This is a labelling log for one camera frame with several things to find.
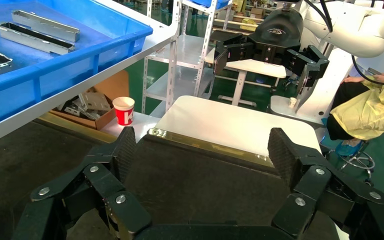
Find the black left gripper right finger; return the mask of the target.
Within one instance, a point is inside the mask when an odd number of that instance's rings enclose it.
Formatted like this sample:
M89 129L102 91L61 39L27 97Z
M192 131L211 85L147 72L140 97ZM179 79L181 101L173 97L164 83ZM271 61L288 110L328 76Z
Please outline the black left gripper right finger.
M316 149L294 143L278 127L270 130L269 158L290 190L271 224L299 240L317 212L351 240L384 240L384 193L337 170Z

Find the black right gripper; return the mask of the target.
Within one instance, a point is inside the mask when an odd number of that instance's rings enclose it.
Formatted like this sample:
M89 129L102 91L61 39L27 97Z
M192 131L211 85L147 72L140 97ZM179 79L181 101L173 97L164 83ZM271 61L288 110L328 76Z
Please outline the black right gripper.
M322 78L330 63L314 45L303 51L301 36L304 29L302 15L295 9L272 11L254 33L230 34L215 41L213 72L219 74L229 62L253 59L269 64L283 65L299 77L297 93L312 87Z

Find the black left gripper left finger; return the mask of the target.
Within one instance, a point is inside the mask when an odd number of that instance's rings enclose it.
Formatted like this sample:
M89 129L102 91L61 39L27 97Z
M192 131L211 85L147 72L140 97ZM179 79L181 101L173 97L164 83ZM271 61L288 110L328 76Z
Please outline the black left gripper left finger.
M115 141L93 147L74 169L33 190L12 238L64 240L82 215L97 210L116 240L133 240L152 222L124 186L136 146L134 129L125 127Z

